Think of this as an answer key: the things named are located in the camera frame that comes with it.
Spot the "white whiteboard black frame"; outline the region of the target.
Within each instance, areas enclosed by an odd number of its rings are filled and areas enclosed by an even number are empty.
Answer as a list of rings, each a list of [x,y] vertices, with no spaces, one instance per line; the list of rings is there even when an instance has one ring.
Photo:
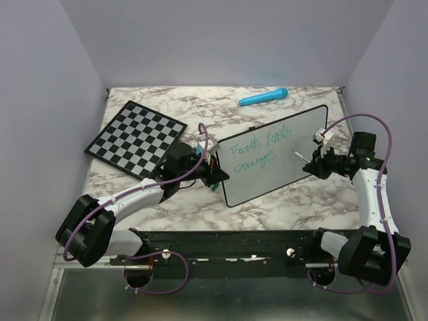
[[[326,128],[328,107],[320,105],[221,139],[219,167],[230,178],[222,182],[225,203],[234,207],[309,176],[304,161],[317,149],[313,135]]]

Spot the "green whiteboard marker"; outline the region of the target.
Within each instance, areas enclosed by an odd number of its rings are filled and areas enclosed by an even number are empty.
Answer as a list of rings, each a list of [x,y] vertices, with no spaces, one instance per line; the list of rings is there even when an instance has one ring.
[[[307,159],[307,158],[305,158],[302,154],[300,154],[299,152],[297,152],[297,151],[294,151],[293,150],[293,153],[296,155],[296,156],[298,156],[300,159],[302,159],[305,163],[309,163],[310,161]]]

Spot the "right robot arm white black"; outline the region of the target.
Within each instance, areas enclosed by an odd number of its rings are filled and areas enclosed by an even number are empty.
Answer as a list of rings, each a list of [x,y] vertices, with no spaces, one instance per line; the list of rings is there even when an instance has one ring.
[[[319,179],[332,173],[348,177],[358,200],[361,226],[350,237],[339,232],[322,232],[308,244],[309,257],[317,262],[334,257],[340,273],[386,286],[398,272],[411,250],[393,221],[386,193],[387,175],[383,160],[375,156],[376,135],[355,132],[347,155],[332,148],[333,135],[323,128],[314,135],[318,148],[303,170]]]

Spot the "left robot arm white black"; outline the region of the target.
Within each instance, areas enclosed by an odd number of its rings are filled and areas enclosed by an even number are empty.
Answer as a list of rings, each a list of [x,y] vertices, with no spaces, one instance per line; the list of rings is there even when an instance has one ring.
[[[210,187],[229,179],[215,156],[219,148],[212,138],[195,148],[177,143],[164,163],[135,186],[98,199],[79,197],[56,233],[56,241],[64,249],[63,259],[89,267],[104,256],[123,255],[134,264],[143,263],[148,247],[142,237],[131,229],[117,231],[115,226],[144,208],[170,199],[183,181],[200,180]]]

